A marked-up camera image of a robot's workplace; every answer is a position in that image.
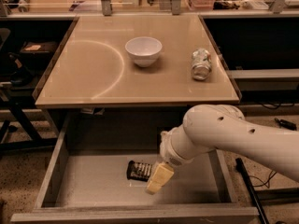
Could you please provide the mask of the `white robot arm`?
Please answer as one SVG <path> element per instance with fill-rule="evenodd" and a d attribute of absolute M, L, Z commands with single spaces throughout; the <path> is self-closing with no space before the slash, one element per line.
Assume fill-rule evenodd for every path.
<path fill-rule="evenodd" d="M 214 149 L 245 156 L 299 181 L 299 132 L 250 123 L 232 105 L 196 105 L 181 125 L 161 133 L 160 160 L 146 192 L 157 193 L 177 167 Z"/>

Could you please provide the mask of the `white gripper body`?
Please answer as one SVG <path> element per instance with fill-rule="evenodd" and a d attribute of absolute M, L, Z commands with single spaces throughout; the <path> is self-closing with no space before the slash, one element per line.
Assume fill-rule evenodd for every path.
<path fill-rule="evenodd" d="M 161 132 L 161 144 L 160 144 L 160 156 L 162 160 L 169 164 L 172 168 L 178 168 L 182 165 L 189 164 L 192 162 L 192 159 L 187 160 L 182 158 L 177 154 L 177 152 L 172 147 L 171 135 L 172 131 L 162 131 Z"/>

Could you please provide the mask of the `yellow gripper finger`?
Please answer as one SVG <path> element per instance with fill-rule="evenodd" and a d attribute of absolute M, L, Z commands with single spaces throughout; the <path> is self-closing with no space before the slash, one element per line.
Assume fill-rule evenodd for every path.
<path fill-rule="evenodd" d="M 157 193 L 174 175 L 174 169 L 166 162 L 156 162 L 147 182 L 146 192 Z"/>

